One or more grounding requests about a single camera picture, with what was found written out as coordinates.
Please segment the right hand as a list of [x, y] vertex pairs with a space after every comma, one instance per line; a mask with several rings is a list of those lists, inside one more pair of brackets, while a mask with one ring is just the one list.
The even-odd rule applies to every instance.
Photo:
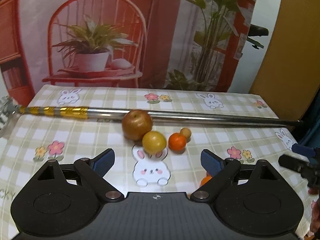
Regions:
[[[310, 195], [319, 195], [319, 189], [310, 188], [308, 189]], [[317, 233], [319, 231], [320, 221], [319, 221], [319, 198], [315, 202], [312, 208], [310, 231], [312, 233]]]

